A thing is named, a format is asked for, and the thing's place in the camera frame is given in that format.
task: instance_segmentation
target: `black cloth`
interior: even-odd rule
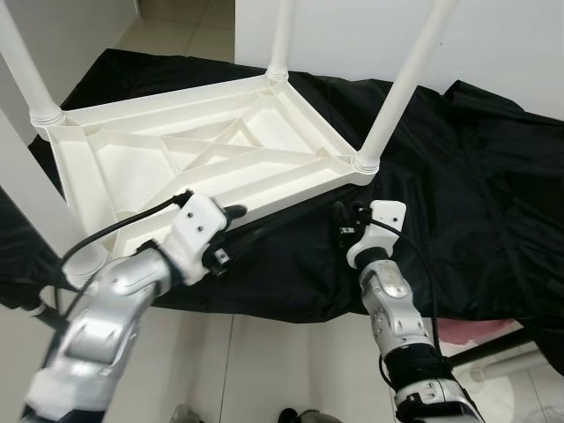
[[[194,57],[109,49],[63,108],[262,73]],[[290,82],[355,148],[390,89],[383,81],[300,72]],[[48,143],[36,139],[30,149],[60,188]],[[560,330],[564,346],[564,124],[460,81],[444,95],[418,88],[369,186],[344,186],[230,232],[226,247],[236,257],[224,276],[176,287],[156,305],[294,323],[362,313],[356,275],[335,243],[332,211],[336,200],[372,199],[407,204],[404,232],[427,253],[439,277],[440,316],[515,318],[537,335],[544,328],[551,337]],[[49,284],[45,263],[53,267],[55,256],[7,201],[4,196],[0,280],[18,283],[26,275],[26,282]],[[6,216],[13,225],[4,223]],[[42,266],[35,263],[37,251]],[[429,315],[421,263],[401,241],[394,259],[412,284],[417,308]],[[553,361],[562,372],[562,363]]]

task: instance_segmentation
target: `black cable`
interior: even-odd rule
[[[380,376],[382,377],[382,379],[386,382],[386,384],[391,387],[392,389],[394,389],[394,385],[391,382],[391,380],[389,379],[389,377],[384,373],[384,365],[383,365],[384,360],[382,359],[382,356],[380,356],[380,359],[378,359],[378,368],[380,368]]]
[[[152,207],[149,210],[142,211],[139,214],[136,214],[135,216],[131,216],[130,218],[126,218],[126,219],[121,220],[117,223],[114,223],[113,225],[105,227],[104,229],[101,229],[100,231],[98,231],[96,234],[92,234],[90,236],[87,236],[86,238],[84,238],[84,240],[82,240],[77,245],[72,247],[69,251],[67,251],[67,253],[61,258],[61,261],[59,262],[59,264],[56,267],[57,280],[53,284],[54,296],[55,296],[55,305],[56,305],[56,310],[59,313],[59,315],[62,313],[60,288],[62,287],[62,282],[63,282],[63,279],[64,279],[63,267],[71,259],[72,256],[74,256],[77,252],[79,252],[81,249],[83,249],[88,244],[90,244],[94,241],[97,241],[100,238],[103,238],[105,236],[108,236],[109,234],[113,233],[114,231],[116,231],[116,230],[118,230],[118,229],[120,229],[124,226],[130,225],[130,224],[135,223],[135,222],[137,222],[141,219],[147,218],[147,217],[155,214],[156,212],[160,212],[161,210],[166,209],[171,204],[178,204],[180,207],[183,207],[191,196],[192,196],[192,191],[187,190],[186,192],[179,194],[178,196],[174,196],[172,198],[169,198],[167,201],[164,201],[163,203],[161,203],[159,205],[155,205],[154,207]],[[92,282],[93,282],[93,277],[90,278],[82,288],[80,288],[77,295],[74,297],[74,300],[69,305],[69,308],[67,308],[67,311],[64,313],[64,317],[66,319],[69,318],[72,311],[74,310],[74,308],[77,306],[78,302],[80,301],[80,298],[84,295],[84,293],[86,292],[88,287],[92,284]]]
[[[54,308],[47,304],[43,304],[43,310],[39,314],[33,315],[33,317],[55,330],[59,328],[66,329],[69,324]]]
[[[403,234],[402,232],[398,231],[395,227],[392,227],[390,225],[386,225],[385,223],[379,222],[377,220],[374,220],[372,218],[363,218],[365,219],[367,222],[379,226],[383,229],[386,229],[387,231],[392,232],[393,234],[397,235],[399,238],[401,238],[402,240],[406,241],[415,251],[415,253],[417,253],[417,256],[419,257],[419,260],[423,263],[423,267],[425,268],[425,272],[427,274],[427,278],[429,279],[429,288],[431,291],[431,305],[432,305],[432,311],[431,311],[431,326],[433,327],[433,343],[434,343],[434,348],[437,350],[437,353],[439,354],[439,357],[443,357],[442,355],[442,351],[441,351],[441,344],[439,343],[439,323],[438,323],[438,308],[437,308],[437,299],[436,299],[436,295],[435,295],[435,281],[434,281],[434,277],[433,277],[433,273],[431,272],[431,267],[429,266],[429,263],[427,262],[427,259],[425,258],[425,256],[423,255],[423,252],[419,249],[419,247],[417,246],[417,244],[412,241],[411,238],[409,238],[407,235]]]

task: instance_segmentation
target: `white wall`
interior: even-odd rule
[[[6,0],[56,103],[137,16],[135,0]],[[27,143],[35,131],[27,106],[0,56],[0,108]]]
[[[296,0],[290,69],[393,80],[430,0]],[[457,79],[564,119],[564,2],[461,0],[421,85]],[[278,0],[237,0],[235,61],[267,66]]]

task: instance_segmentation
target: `white floor tile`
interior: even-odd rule
[[[179,403],[219,422],[232,318],[149,309],[105,423],[168,423]]]
[[[547,423],[564,422],[564,377],[550,366],[530,370]]]
[[[234,31],[199,26],[185,55],[232,63],[235,57]]]
[[[520,330],[523,328],[523,325],[520,324],[517,320],[511,323],[511,329],[513,330]]]
[[[274,423],[286,407],[393,422],[365,316],[295,325],[238,315],[228,362],[221,423]]]
[[[19,421],[29,383],[52,335],[27,313],[0,306],[0,421]]]
[[[196,24],[202,18],[207,0],[143,0],[141,16]]]
[[[233,31],[235,29],[235,1],[210,1],[208,7],[205,9],[200,24]]]
[[[165,20],[139,19],[118,41],[116,47],[159,56],[182,55],[194,27]]]
[[[493,358],[479,360],[455,369],[455,376],[477,404],[486,422],[545,423],[537,393],[529,372],[476,383],[468,375],[470,368],[503,360],[520,353],[514,348]]]
[[[528,342],[527,344],[521,345],[519,347],[522,353],[530,353],[531,351],[537,351],[538,347],[537,344],[534,342]]]

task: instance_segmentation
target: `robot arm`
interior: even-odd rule
[[[141,315],[171,286],[193,285],[209,271],[220,274],[229,256],[220,236],[241,206],[225,210],[193,194],[159,246],[146,243],[134,256],[95,275],[91,305],[74,318],[47,366],[33,378],[23,421],[98,423],[104,418],[139,333]]]
[[[374,201],[372,219],[400,230],[405,205]],[[397,417],[402,422],[484,422],[450,366],[425,333],[413,292],[397,264],[390,260],[397,235],[369,224],[347,253],[360,272],[362,302],[370,314],[374,338],[388,373]]]
[[[405,205],[373,202],[372,219],[401,229]],[[47,366],[32,381],[23,421],[100,423],[139,333],[139,319],[155,297],[177,283],[193,285],[220,274],[229,256],[220,237],[245,208],[225,210],[192,195],[162,245],[147,242],[134,256],[109,263],[95,275],[92,304],[72,320]],[[482,422],[475,405],[427,337],[413,294],[390,260],[397,236],[369,225],[348,251],[360,272],[362,301],[396,392],[403,422]]]

